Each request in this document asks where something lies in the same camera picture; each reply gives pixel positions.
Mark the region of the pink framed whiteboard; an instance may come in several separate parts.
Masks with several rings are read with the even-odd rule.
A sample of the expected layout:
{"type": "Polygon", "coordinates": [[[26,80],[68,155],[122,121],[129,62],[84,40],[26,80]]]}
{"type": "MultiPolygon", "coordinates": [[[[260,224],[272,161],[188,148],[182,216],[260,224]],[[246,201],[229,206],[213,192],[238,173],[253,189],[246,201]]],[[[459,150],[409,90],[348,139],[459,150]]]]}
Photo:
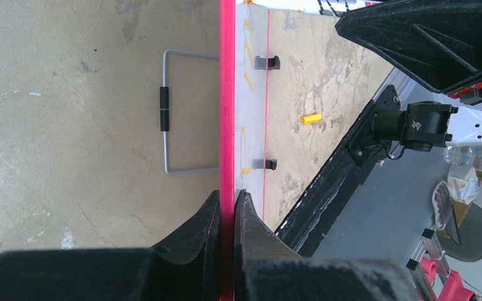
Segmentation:
{"type": "Polygon", "coordinates": [[[264,218],[270,13],[258,1],[219,2],[221,300],[234,299],[235,202],[252,195],[264,218]]]}

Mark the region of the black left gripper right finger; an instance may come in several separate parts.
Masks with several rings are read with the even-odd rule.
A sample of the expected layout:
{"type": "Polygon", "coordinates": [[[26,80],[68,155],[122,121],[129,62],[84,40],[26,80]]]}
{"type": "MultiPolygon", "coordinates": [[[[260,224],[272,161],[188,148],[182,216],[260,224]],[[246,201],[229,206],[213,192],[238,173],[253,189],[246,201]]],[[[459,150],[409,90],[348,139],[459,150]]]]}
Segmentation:
{"type": "Polygon", "coordinates": [[[304,258],[258,217],[241,190],[235,205],[236,300],[417,300],[410,275],[390,260],[304,258]]]}

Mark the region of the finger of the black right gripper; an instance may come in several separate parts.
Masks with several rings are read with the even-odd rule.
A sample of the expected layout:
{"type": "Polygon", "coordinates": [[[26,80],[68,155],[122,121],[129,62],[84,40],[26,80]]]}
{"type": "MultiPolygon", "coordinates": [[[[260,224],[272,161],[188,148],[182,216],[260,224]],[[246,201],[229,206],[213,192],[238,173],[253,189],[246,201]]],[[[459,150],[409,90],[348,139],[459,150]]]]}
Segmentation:
{"type": "Polygon", "coordinates": [[[482,1],[386,1],[345,13],[335,29],[432,92],[482,83],[482,1]]]}

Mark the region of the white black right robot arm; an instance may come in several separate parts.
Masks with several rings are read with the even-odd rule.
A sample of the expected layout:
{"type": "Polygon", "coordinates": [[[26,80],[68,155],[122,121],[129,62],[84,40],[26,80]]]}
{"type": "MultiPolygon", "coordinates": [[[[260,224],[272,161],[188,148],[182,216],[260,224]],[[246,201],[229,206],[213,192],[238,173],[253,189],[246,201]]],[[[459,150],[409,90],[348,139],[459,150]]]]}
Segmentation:
{"type": "Polygon", "coordinates": [[[482,1],[387,1],[345,12],[336,32],[387,60],[430,92],[460,107],[411,103],[379,111],[377,140],[405,149],[482,146],[482,1]]]}

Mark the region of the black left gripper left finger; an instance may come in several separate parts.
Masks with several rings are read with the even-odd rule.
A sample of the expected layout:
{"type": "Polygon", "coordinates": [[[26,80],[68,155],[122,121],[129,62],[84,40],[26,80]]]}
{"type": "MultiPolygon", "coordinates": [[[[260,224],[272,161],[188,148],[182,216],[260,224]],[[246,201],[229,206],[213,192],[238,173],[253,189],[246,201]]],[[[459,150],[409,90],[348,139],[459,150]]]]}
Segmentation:
{"type": "Polygon", "coordinates": [[[149,248],[7,251],[0,300],[218,300],[219,192],[149,248]]]}

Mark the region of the yellow marker cap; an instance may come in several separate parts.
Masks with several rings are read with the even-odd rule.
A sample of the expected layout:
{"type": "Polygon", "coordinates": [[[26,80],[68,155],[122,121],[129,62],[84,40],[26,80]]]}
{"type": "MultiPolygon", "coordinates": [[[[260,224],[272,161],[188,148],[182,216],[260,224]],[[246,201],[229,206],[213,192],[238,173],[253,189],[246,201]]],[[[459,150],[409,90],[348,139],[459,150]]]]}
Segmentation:
{"type": "Polygon", "coordinates": [[[319,122],[322,119],[321,114],[312,114],[312,115],[306,115],[300,118],[300,121],[302,124],[307,125],[307,124],[313,124],[316,122],[319,122]]]}

